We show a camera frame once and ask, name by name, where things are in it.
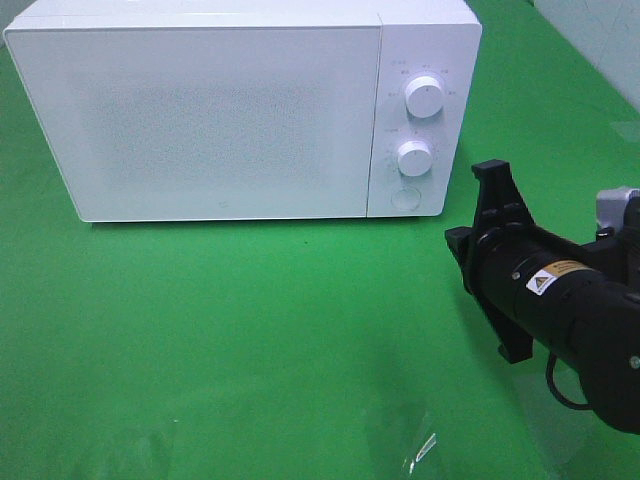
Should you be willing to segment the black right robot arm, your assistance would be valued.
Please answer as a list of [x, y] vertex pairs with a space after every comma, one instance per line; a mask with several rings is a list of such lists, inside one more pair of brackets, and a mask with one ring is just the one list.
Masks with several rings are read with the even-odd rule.
[[511, 364], [549, 351], [546, 382], [562, 405], [639, 431], [639, 190], [596, 197], [595, 241], [583, 245], [534, 221], [507, 162], [472, 168], [472, 226], [446, 230], [465, 290]]

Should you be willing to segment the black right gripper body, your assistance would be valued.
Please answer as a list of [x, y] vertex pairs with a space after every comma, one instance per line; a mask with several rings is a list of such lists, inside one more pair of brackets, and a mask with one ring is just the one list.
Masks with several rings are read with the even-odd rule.
[[463, 286], [480, 306], [499, 339], [498, 352], [510, 364], [532, 357], [532, 336], [496, 305], [487, 294], [490, 284], [481, 280], [491, 249], [507, 235], [532, 224], [532, 216], [516, 187], [510, 164], [493, 159], [475, 164], [479, 181], [473, 225], [447, 229], [444, 238], [456, 260]]

